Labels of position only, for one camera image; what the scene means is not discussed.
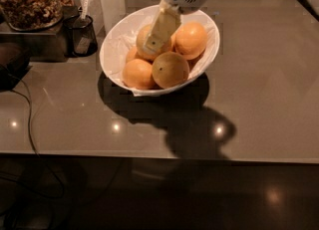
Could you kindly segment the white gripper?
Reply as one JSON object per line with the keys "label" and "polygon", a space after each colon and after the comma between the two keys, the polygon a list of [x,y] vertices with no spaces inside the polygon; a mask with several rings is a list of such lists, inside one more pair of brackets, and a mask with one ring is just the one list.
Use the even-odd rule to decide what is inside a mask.
{"label": "white gripper", "polygon": [[207,0],[160,0],[159,9],[147,36],[152,50],[160,49],[181,24],[180,14],[197,11]]}

